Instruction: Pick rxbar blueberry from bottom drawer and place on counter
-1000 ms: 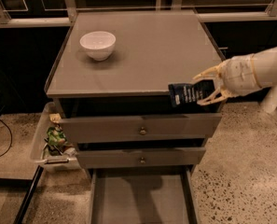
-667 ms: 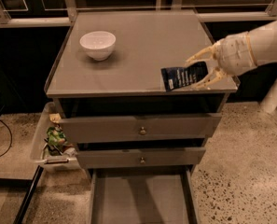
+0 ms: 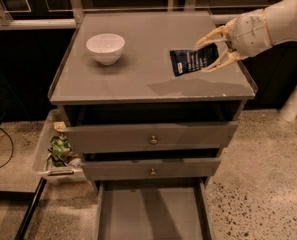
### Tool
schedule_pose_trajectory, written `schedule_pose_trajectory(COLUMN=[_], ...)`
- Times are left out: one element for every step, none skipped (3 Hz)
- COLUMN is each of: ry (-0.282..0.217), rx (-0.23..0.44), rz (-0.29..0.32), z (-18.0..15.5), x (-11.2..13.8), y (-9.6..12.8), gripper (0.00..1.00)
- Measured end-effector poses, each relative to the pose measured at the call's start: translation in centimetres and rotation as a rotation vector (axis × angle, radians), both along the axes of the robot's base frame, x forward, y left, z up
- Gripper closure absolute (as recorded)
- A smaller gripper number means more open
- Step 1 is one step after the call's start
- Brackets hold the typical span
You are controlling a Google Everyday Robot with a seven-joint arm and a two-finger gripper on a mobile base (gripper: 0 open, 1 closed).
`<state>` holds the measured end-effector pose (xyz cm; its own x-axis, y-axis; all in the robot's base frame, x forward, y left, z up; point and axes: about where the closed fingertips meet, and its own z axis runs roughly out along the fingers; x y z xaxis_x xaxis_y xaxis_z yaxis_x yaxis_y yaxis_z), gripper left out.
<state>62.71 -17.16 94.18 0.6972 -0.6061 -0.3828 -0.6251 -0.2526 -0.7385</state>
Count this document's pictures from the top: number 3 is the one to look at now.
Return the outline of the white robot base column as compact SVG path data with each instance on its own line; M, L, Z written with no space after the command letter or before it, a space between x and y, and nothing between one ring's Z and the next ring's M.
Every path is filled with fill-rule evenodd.
M291 122L296 119L297 117L297 85L285 104L283 105L282 109L280 110L281 117Z

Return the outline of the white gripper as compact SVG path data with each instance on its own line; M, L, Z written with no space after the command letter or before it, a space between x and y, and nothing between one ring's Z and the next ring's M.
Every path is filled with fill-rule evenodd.
M240 59L255 57L270 49L273 42L270 37L265 10L257 9L239 15L230 20L226 26L220 26L199 39L195 48L201 49L210 44L227 40L231 43L231 48L234 51L226 49L212 64L202 69L202 72L214 72Z

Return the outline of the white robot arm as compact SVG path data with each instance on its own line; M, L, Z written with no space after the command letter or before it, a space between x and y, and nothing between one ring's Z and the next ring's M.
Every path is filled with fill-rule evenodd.
M297 41L297 0L283 0L264 9L240 14L199 39L195 48L230 43L231 48L204 69L204 72L213 72L291 41Z

